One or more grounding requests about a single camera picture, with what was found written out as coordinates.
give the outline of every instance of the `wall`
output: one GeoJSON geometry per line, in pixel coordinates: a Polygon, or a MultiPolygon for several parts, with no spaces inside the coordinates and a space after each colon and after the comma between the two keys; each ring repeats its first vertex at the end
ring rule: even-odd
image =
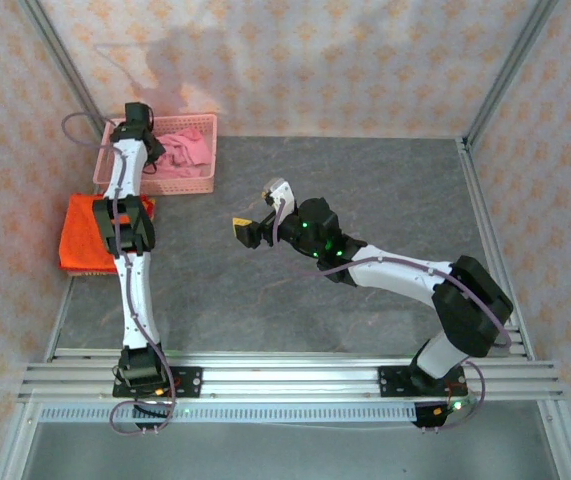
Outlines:
{"type": "Polygon", "coordinates": [[[536,354],[571,399],[571,1],[561,0],[474,160],[536,354]]]}
{"type": "MultiPolygon", "coordinates": [[[[24,364],[42,360],[65,284],[57,242],[93,153],[59,131],[78,110],[15,0],[0,0],[0,445],[24,364]]],[[[76,135],[91,134],[86,125],[76,135]]]]}
{"type": "Polygon", "coordinates": [[[535,0],[45,0],[99,108],[223,135],[466,132],[535,0]]]}

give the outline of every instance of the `pink basket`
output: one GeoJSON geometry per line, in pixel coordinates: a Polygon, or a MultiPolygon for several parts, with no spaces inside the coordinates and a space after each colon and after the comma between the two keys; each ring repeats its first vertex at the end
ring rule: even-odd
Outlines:
{"type": "MultiPolygon", "coordinates": [[[[114,119],[117,125],[123,119],[114,119]]],[[[216,115],[181,115],[178,117],[156,117],[154,119],[154,135],[160,136],[166,133],[176,133],[184,128],[194,127],[201,132],[210,152],[212,163],[202,165],[202,176],[195,178],[171,178],[155,180],[153,175],[143,174],[141,180],[142,195],[180,195],[185,193],[211,193],[214,191],[214,170],[216,166],[216,115]]],[[[109,142],[109,136],[114,130],[111,123],[105,125],[103,141],[109,142]]],[[[94,184],[105,191],[109,185],[114,166],[114,152],[100,150],[94,170],[94,184]]]]}

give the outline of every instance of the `table surface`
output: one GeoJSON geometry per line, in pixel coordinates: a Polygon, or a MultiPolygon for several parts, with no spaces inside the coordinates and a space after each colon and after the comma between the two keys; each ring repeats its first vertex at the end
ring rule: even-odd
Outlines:
{"type": "MultiPolygon", "coordinates": [[[[273,177],[299,203],[325,197],[343,231],[383,250],[485,262],[454,140],[222,137],[212,194],[157,199],[150,283],[165,349],[413,355],[440,328],[427,306],[371,288],[298,277],[314,261],[283,245],[244,248],[232,217],[262,220],[273,177]]],[[[74,279],[59,347],[117,348],[114,276],[74,279]]]]}

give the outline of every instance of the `orange towel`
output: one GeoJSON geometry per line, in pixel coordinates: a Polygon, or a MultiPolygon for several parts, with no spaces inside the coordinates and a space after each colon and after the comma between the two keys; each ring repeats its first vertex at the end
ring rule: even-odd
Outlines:
{"type": "MultiPolygon", "coordinates": [[[[94,220],[92,204],[102,195],[76,193],[69,199],[65,224],[58,247],[60,268],[70,275],[115,274],[114,257],[105,250],[94,220]]],[[[150,218],[154,217],[154,200],[141,196],[150,218]]]]}

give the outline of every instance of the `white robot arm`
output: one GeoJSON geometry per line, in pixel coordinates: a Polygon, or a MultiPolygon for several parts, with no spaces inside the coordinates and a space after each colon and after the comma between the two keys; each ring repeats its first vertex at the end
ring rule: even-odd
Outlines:
{"type": "Polygon", "coordinates": [[[398,293],[436,311],[443,329],[394,379],[398,391],[404,392],[400,396],[409,391],[415,396],[441,396],[448,381],[459,383],[461,362],[485,357],[494,346],[499,327],[504,331],[502,325],[513,305],[474,258],[418,260],[353,239],[341,231],[338,216],[324,198],[311,198],[299,206],[283,179],[269,182],[263,197],[274,212],[262,222],[233,220],[234,233],[246,247],[257,248],[262,240],[270,246],[285,241],[316,259],[317,275],[336,283],[398,293]]]}
{"type": "Polygon", "coordinates": [[[155,234],[140,197],[143,168],[164,153],[151,133],[152,118],[145,104],[125,105],[125,121],[110,136],[115,153],[111,180],[103,198],[93,205],[105,247],[114,256],[123,301],[123,349],[114,396],[146,396],[168,381],[150,345],[151,341],[161,350],[149,287],[155,234]]]}

